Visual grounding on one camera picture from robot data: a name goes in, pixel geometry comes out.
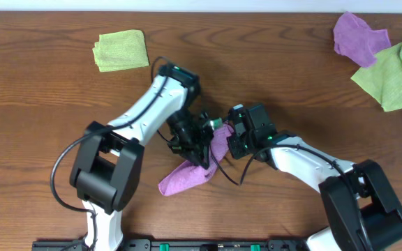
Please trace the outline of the purple cloth with white tag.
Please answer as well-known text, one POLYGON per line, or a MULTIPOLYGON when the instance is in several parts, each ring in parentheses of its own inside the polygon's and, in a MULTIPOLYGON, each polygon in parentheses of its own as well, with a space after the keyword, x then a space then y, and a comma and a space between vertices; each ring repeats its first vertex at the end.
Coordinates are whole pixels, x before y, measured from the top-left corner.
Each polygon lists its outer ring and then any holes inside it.
POLYGON ((186 160, 158 184, 159 192, 163 196, 169 197, 209 181, 218 169, 214 161, 217 160, 217 162, 220 162, 229 151, 227 138, 233 132, 234 129, 227 124, 215 130, 214 138, 211 141, 211 149, 208 152, 208 168, 205 169, 201 166, 196 166, 186 160))

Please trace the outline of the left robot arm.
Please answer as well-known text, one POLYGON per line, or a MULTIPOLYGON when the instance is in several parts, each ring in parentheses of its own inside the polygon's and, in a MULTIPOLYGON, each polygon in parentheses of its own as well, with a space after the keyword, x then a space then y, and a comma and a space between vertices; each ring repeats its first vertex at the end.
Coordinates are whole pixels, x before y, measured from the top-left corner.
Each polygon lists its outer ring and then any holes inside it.
POLYGON ((208 169, 212 124, 206 114, 194 119, 188 110, 199 94, 199 77, 168 63, 127 112, 108 125, 94 121, 86 128, 70 173, 70 184, 87 210, 83 250, 121 245, 121 212, 137 189, 144 148, 163 123, 172 134, 169 149, 208 169))

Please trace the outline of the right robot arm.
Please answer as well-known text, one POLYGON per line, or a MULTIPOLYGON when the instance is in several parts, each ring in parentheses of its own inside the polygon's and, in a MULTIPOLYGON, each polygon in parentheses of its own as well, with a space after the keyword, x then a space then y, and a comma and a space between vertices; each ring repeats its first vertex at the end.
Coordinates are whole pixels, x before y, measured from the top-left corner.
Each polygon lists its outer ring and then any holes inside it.
POLYGON ((309 236, 304 250, 385 250, 402 239, 402 204, 381 166, 341 160, 278 131, 263 105, 236 105, 226 117, 228 146, 298 178, 321 196, 329 226, 309 236))

